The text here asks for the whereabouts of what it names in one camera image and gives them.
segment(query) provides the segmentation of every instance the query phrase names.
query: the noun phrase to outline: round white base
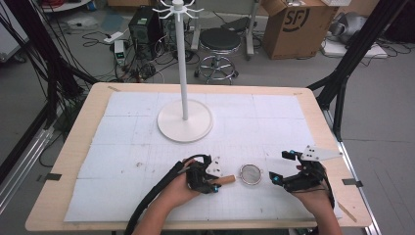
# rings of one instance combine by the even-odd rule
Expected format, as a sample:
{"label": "round white base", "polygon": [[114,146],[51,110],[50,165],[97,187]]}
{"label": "round white base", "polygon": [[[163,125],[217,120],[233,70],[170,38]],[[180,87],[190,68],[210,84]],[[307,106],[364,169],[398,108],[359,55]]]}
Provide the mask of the round white base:
{"label": "round white base", "polygon": [[188,114],[188,119],[183,119],[181,100],[164,106],[158,116],[161,133],[182,143],[205,137],[213,127],[213,118],[208,107],[198,101],[188,100]]}

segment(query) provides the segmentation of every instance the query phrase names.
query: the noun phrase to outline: black stool seat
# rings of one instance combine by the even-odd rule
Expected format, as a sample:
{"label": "black stool seat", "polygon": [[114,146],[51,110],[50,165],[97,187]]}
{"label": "black stool seat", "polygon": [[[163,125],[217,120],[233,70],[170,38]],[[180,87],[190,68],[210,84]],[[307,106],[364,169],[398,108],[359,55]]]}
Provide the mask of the black stool seat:
{"label": "black stool seat", "polygon": [[205,30],[199,38],[210,50],[233,50],[241,44],[241,37],[236,32],[221,27]]}

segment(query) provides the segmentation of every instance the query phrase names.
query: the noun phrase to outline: person's left hand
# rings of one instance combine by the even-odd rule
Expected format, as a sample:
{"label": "person's left hand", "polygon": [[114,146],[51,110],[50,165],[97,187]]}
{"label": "person's left hand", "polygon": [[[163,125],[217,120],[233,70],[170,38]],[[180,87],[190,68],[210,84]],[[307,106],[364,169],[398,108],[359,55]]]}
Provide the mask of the person's left hand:
{"label": "person's left hand", "polygon": [[[189,161],[186,163],[185,167],[194,161],[195,160]],[[200,194],[200,192],[189,188],[187,185],[186,173],[181,173],[161,191],[157,197],[157,200],[160,203],[163,203],[165,207],[168,207],[172,210],[189,202]]]}

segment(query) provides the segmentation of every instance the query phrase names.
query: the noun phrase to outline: white stand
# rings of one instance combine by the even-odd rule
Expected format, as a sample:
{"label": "white stand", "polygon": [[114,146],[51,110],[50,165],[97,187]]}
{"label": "white stand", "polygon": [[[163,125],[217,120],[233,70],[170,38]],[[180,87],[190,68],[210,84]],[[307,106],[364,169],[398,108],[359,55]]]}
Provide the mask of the white stand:
{"label": "white stand", "polygon": [[213,126],[213,118],[210,110],[204,104],[198,101],[187,100],[187,79],[186,79],[186,61],[185,61],[185,47],[184,47],[184,29],[181,14],[186,14],[187,11],[199,12],[192,9],[187,9],[192,5],[194,0],[184,6],[183,0],[173,0],[173,6],[166,5],[169,9],[156,12],[170,11],[165,17],[168,18],[172,14],[175,17],[176,38],[177,38],[177,57],[179,61],[180,72],[180,88],[181,88],[181,106],[180,102],[173,102],[162,108],[158,116],[158,125],[161,133],[177,142],[194,142],[205,137]]}

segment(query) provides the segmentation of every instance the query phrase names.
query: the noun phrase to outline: sf logo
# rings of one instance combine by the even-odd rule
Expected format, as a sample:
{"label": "sf logo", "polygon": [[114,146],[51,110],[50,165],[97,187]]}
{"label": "sf logo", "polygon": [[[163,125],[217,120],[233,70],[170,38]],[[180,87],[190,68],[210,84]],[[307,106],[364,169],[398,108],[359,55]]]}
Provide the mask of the sf logo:
{"label": "sf logo", "polygon": [[289,11],[284,20],[283,31],[292,32],[299,30],[307,21],[309,13],[309,8]]}

